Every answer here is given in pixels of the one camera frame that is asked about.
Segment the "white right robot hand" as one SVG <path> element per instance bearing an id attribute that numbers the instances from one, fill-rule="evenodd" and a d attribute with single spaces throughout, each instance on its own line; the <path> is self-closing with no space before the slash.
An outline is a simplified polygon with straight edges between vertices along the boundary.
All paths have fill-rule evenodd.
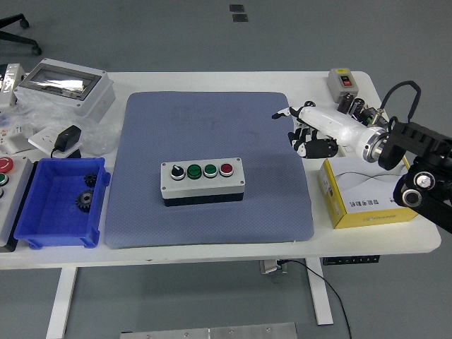
<path id="1" fill-rule="evenodd" d="M 384 129 L 366 127 L 348 114 L 317 106 L 287 107 L 275 113 L 272 118 L 279 119 L 282 116 L 298 118 L 323 135 L 335 139 L 338 145 L 350 146 L 356 155 L 367 162 L 378 160 L 374 151 L 381 143 Z"/>

